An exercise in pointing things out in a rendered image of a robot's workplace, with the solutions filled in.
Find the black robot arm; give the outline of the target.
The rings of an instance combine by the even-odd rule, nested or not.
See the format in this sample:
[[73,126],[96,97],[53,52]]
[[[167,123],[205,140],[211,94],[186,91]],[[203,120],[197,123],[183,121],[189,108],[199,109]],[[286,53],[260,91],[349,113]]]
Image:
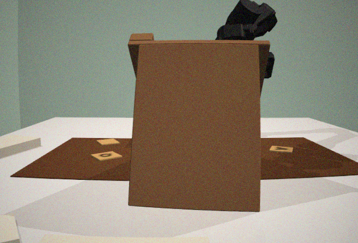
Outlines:
[[229,14],[226,24],[219,27],[215,40],[254,40],[270,32],[277,23],[276,12],[267,3],[258,5],[240,0]]

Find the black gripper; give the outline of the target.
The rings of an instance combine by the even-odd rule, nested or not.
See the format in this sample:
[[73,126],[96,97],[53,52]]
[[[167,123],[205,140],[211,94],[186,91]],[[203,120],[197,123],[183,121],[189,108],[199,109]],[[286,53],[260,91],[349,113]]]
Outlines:
[[275,62],[274,54],[272,52],[269,52],[266,71],[265,71],[265,78],[270,78],[272,76],[272,69],[274,66],[274,62]]

